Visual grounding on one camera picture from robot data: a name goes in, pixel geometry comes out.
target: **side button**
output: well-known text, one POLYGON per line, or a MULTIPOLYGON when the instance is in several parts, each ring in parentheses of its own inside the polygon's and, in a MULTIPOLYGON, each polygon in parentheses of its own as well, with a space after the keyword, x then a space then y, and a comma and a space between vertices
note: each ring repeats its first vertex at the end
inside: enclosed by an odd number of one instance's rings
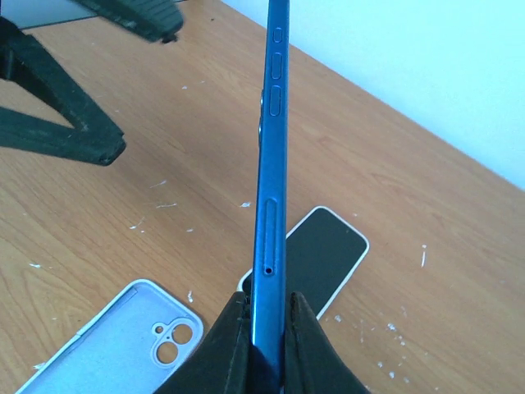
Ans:
POLYGON ((270 115, 276 117, 281 113, 281 88, 272 86, 270 90, 270 115))
POLYGON ((282 41, 282 29, 280 27, 276 27, 273 30, 273 42, 279 43, 280 41, 282 41))
POLYGON ((274 53, 272 55, 272 78, 278 80, 281 78, 282 68, 282 55, 280 53, 274 53))

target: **wood grain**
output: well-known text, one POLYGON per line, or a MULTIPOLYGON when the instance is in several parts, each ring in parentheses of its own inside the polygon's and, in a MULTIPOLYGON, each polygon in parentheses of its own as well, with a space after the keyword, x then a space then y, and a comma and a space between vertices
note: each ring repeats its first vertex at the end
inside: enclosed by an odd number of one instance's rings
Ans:
MULTIPOLYGON (((240 205, 256 193, 265 31, 219 2, 181 6, 167 46, 101 20, 33 30, 128 148, 107 168, 0 149, 2 393, 132 280, 192 290, 209 327, 251 265, 254 209, 240 205)), ((290 55, 288 227, 324 204, 371 243, 322 319, 342 359, 373 393, 523 392, 523 192, 290 55)), ((0 91, 2 106, 61 121, 0 91)))

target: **smartphone screen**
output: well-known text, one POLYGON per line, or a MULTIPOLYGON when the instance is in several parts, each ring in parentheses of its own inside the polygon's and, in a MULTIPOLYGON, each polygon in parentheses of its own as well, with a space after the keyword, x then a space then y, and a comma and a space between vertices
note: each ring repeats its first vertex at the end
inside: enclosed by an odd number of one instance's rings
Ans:
MULTIPOLYGON (((314 208, 286 237, 286 292, 303 293, 320 318, 368 252, 368 240, 326 207, 314 208)), ((239 289, 251 294, 251 270, 239 289)))

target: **light gray phone case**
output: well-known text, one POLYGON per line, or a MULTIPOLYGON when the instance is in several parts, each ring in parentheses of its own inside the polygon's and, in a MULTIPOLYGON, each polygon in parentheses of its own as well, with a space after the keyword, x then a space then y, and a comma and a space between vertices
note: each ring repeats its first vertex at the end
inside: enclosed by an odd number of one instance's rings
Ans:
POLYGON ((16 394, 151 394, 190 356, 203 338, 201 319, 146 279, 130 283, 81 328, 16 394), (179 325, 191 339, 176 343, 179 325), (158 358, 164 342, 174 344, 170 364, 158 358))

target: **black phone holder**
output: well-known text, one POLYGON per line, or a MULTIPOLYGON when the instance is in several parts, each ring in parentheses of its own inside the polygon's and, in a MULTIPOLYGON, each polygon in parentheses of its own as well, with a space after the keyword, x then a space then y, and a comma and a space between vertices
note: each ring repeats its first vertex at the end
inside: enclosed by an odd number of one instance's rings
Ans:
MULTIPOLYGON (((75 0, 149 42, 176 41, 183 17, 172 0, 75 0)), ((124 133, 48 51, 0 16, 0 78, 57 110, 72 127, 0 108, 0 146, 107 166, 124 151, 124 133)))
POLYGON ((124 133, 40 42, 0 16, 0 78, 57 110, 66 127, 0 108, 0 146, 107 166, 126 148, 124 133))

